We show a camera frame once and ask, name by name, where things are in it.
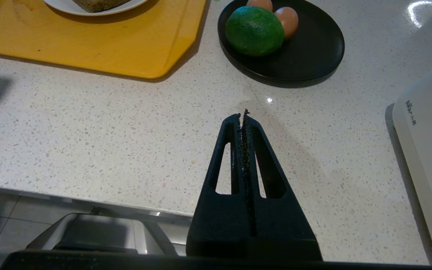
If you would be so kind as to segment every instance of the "gray floor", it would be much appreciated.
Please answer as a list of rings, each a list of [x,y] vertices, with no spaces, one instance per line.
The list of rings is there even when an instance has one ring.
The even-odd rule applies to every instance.
[[[0,193],[0,266],[8,254],[25,249],[37,236],[43,233],[51,225],[70,213],[89,213],[93,206],[81,202],[63,202],[61,199],[34,198],[8,193]],[[129,219],[149,220],[142,210],[130,209],[132,217]],[[114,212],[101,209],[101,215],[112,216]],[[151,220],[157,224],[160,232],[158,244],[160,246],[170,245],[175,255],[186,256],[186,238],[190,221],[187,217],[174,217],[157,213],[157,219]]]
[[[69,213],[89,213],[90,205],[0,193],[0,266],[9,253],[25,249]]]

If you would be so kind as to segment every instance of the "speckled countertop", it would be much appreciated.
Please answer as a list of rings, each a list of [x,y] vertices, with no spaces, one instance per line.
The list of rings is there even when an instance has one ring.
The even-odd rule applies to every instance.
[[[192,214],[221,121],[247,108],[325,260],[427,264],[385,114],[432,69],[432,2],[413,18],[408,0],[312,2],[346,54],[307,88],[269,87],[228,62],[215,27],[227,0],[210,2],[199,50],[166,80],[0,58],[0,188]]]

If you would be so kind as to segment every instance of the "food on plate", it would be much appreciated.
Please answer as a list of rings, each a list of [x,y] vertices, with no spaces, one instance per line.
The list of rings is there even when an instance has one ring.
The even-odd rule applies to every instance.
[[[296,29],[298,29],[300,23],[296,11],[291,7],[281,7],[276,10],[274,15],[276,15],[276,17],[281,21],[281,25],[283,25],[284,39],[287,40],[291,38],[296,32]]]
[[[87,12],[95,13],[113,9],[123,5],[129,0],[73,0],[79,7]]]
[[[247,0],[247,6],[261,7],[273,12],[273,2],[271,0]]]
[[[231,46],[249,56],[263,56],[279,49],[284,29],[276,15],[262,7],[239,7],[226,21]]]

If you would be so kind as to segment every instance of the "water stain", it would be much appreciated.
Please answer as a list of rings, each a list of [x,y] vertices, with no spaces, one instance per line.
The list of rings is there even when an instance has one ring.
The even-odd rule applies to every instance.
[[[41,0],[12,0],[14,15],[16,18],[28,25],[34,27],[43,27],[48,24],[45,20],[44,12],[41,9],[46,8],[46,4]]]

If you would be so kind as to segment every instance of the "yellow cutting board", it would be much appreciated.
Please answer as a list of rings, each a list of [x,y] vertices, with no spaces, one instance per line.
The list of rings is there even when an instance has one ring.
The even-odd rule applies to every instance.
[[[206,0],[149,0],[83,17],[43,0],[0,0],[0,54],[142,78],[166,74],[196,40]]]

